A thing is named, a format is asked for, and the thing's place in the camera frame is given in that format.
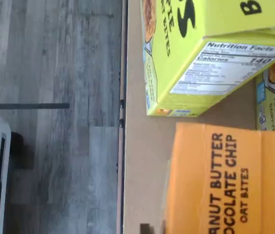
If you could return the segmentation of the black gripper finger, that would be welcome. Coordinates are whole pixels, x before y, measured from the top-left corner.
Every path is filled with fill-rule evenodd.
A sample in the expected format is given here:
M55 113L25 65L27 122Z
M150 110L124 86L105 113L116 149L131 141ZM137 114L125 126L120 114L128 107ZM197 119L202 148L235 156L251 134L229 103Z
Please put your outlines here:
M140 224L140 234L155 234L155 229L149 223Z

